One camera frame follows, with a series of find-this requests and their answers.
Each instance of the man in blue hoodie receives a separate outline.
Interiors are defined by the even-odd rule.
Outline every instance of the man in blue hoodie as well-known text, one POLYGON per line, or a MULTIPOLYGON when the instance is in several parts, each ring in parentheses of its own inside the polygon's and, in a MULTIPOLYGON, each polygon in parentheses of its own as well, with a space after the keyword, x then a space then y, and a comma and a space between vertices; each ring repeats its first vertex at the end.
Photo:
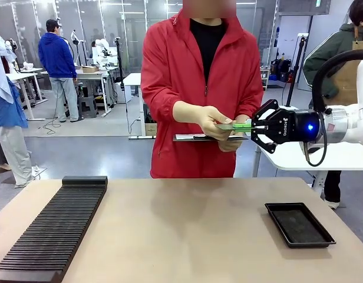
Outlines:
POLYGON ((53 92, 57 96, 56 112, 61 123, 66 122, 64 95, 68 101, 70 122, 81 121, 78 115, 77 93, 74 83, 77 82, 73 58, 68 44, 60 37, 61 27, 54 19, 47 20, 47 33, 39 42, 39 58, 51 80, 53 92))

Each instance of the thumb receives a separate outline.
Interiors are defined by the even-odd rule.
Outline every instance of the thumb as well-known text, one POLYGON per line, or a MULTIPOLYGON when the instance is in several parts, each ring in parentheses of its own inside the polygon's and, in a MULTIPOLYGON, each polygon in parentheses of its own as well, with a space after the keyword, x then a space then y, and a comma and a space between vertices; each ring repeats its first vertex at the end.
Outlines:
POLYGON ((217 122, 219 122, 221 124, 230 124, 233 121, 230 118, 227 118, 225 115, 223 115, 220 111, 218 111, 217 108, 215 108, 210 113, 210 116, 211 116, 211 118, 215 119, 217 122))

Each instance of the black tray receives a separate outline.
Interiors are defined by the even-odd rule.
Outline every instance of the black tray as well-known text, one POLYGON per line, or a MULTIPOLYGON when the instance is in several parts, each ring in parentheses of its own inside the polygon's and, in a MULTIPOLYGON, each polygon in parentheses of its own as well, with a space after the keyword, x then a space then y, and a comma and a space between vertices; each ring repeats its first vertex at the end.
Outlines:
POLYGON ((265 207, 290 248, 326 248, 335 240, 302 203, 266 203, 265 207))

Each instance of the black hair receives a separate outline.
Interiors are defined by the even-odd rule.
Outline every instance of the black hair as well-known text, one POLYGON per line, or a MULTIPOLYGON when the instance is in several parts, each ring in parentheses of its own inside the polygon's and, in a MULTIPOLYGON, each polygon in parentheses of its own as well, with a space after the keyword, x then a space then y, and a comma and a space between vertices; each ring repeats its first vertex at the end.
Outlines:
POLYGON ((349 17, 357 27, 363 22, 363 0, 354 0, 349 12, 349 17))
POLYGON ((47 23, 45 24, 47 27, 48 32, 54 32, 56 28, 59 28, 58 22, 55 19, 49 19, 47 20, 47 23))

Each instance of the brown apron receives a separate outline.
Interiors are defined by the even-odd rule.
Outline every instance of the brown apron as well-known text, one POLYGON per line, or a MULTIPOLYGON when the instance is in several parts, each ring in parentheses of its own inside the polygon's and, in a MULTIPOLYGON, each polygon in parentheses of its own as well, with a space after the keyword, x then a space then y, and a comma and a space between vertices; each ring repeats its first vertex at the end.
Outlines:
MULTIPOLYGON (((358 41, 358 28, 355 28, 353 50, 363 50, 363 41, 358 41)), ((357 68, 360 61, 350 61, 332 76, 332 80, 339 89, 337 96, 326 99, 326 105, 348 106, 357 103, 357 68)))

